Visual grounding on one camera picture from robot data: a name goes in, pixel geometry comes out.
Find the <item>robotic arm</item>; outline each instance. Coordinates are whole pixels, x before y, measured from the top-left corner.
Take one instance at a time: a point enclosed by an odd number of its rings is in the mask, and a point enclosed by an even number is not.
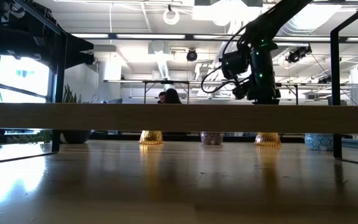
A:
[[[267,12],[249,22],[229,40],[223,50],[221,62],[223,75],[228,80],[225,84],[235,84],[233,94],[237,99],[245,96],[255,100],[258,105],[277,105],[280,92],[276,87],[272,56],[270,52],[277,49],[272,41],[280,28],[293,16],[306,7],[312,0],[281,0]],[[244,34],[237,41],[237,51],[225,53],[229,43],[243,30]],[[238,74],[251,67],[251,75],[239,82]]]

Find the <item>dark hair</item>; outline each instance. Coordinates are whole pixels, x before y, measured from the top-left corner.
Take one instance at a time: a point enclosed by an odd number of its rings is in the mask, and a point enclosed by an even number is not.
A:
[[[165,103],[181,104],[178,92],[175,89],[171,88],[165,92]]]

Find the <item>green plant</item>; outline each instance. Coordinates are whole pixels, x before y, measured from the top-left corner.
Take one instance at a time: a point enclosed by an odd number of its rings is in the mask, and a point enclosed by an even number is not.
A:
[[[37,134],[23,134],[19,137],[7,138],[7,143],[9,144],[28,144],[28,143],[37,143],[43,142],[44,144],[49,144],[52,140],[51,131],[40,131]]]
[[[78,97],[77,101],[77,94],[74,93],[73,95],[73,90],[71,90],[68,84],[66,84],[65,91],[63,93],[63,103],[82,103],[81,95]]]

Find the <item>blue patterned pot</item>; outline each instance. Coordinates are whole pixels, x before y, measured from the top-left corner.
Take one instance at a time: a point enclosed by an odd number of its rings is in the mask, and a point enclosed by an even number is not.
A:
[[[204,145],[220,145],[223,142],[223,134],[217,132],[201,132],[201,142]]]
[[[306,133],[305,144],[310,150],[319,151],[333,151],[334,150],[334,135],[333,134],[318,134]]]

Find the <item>person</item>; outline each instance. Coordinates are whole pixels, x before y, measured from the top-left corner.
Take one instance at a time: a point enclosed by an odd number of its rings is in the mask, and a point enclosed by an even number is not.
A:
[[[158,97],[160,98],[160,100],[158,100],[157,103],[164,103],[164,101],[165,101],[165,92],[161,92],[160,94],[158,94]]]
[[[164,101],[164,103],[181,104],[178,92],[173,88],[168,89],[165,92],[165,101]]]

